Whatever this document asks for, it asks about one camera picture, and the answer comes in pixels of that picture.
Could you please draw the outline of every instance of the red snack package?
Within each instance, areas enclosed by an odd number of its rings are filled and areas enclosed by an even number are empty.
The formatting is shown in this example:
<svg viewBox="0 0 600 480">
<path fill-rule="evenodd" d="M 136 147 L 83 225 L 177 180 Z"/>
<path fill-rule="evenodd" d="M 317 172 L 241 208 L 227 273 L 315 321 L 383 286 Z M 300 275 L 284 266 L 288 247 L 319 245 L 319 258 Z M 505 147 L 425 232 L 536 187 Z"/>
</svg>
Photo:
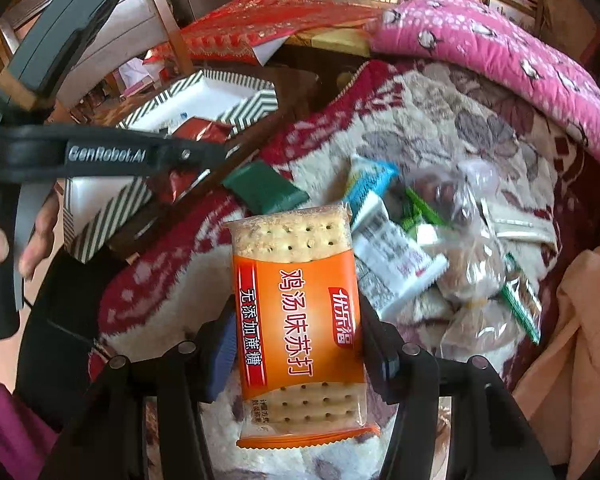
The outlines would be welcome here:
<svg viewBox="0 0 600 480">
<path fill-rule="evenodd" d="M 230 124 L 192 117 L 180 125 L 173 133 L 173 137 L 224 144 L 229 138 L 232 128 Z M 149 178 L 147 185 L 160 202 L 174 204 L 189 190 L 199 176 L 199 171 L 173 170 L 168 174 Z"/>
</svg>

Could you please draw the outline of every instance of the pink blanket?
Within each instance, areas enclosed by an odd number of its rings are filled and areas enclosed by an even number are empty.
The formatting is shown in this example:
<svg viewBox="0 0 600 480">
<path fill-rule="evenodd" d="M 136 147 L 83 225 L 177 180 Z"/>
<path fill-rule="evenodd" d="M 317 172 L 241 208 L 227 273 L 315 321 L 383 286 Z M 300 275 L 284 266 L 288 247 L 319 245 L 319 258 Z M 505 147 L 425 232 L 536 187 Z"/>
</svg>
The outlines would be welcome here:
<svg viewBox="0 0 600 480">
<path fill-rule="evenodd" d="M 600 89 L 573 59 L 477 0 L 407 0 L 386 10 L 371 49 L 471 69 L 526 99 L 600 163 Z"/>
</svg>

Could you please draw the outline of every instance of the red paper with chinese characters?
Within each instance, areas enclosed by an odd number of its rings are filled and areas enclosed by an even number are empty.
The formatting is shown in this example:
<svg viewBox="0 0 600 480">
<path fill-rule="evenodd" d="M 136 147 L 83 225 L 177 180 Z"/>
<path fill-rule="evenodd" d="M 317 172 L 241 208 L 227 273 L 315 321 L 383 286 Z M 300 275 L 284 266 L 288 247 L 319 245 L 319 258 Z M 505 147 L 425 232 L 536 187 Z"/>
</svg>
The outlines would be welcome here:
<svg viewBox="0 0 600 480">
<path fill-rule="evenodd" d="M 382 14 L 347 0 L 234 0 L 182 29 L 194 59 L 259 64 L 253 47 L 309 28 L 351 26 Z M 150 60 L 173 59 L 169 43 L 152 48 Z"/>
</svg>

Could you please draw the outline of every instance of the wooden table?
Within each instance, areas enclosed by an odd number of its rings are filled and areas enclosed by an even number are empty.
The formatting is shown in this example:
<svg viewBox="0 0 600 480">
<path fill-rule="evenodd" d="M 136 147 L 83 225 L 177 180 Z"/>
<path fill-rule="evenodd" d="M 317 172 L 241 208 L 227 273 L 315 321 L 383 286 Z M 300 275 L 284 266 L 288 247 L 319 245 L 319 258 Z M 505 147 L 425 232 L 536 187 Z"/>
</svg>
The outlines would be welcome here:
<svg viewBox="0 0 600 480">
<path fill-rule="evenodd" d="M 371 0 L 354 0 L 353 3 L 378 9 L 395 7 L 395 4 Z M 317 74 L 322 85 L 314 99 L 314 106 L 323 108 L 337 97 L 357 70 L 371 58 L 368 35 L 364 31 L 367 21 L 296 32 L 273 55 L 267 66 L 309 70 Z"/>
<path fill-rule="evenodd" d="M 311 113 L 310 103 L 319 87 L 318 76 L 305 70 L 265 68 L 242 64 L 212 64 L 231 72 L 251 75 L 271 81 L 276 89 L 278 110 L 259 120 L 229 141 L 229 147 L 240 146 L 226 162 L 189 191 L 177 204 L 167 205 L 152 198 L 108 241 L 109 247 L 121 258 L 141 253 L 160 235 L 179 223 L 195 206 L 197 200 L 221 185 L 237 166 L 259 150 L 275 133 L 287 124 L 305 118 Z M 115 125 L 155 95 L 133 96 L 114 110 L 100 117 L 100 124 Z"/>
</svg>

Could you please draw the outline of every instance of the maroon cloth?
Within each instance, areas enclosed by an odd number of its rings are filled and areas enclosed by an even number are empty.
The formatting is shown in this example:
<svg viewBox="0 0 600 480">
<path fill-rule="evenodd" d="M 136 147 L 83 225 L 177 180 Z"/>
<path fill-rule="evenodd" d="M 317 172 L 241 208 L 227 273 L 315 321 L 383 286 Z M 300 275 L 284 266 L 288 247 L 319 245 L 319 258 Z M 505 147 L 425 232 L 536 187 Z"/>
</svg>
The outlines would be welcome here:
<svg viewBox="0 0 600 480">
<path fill-rule="evenodd" d="M 36 480 L 56 437 L 0 384 L 0 480 Z"/>
</svg>

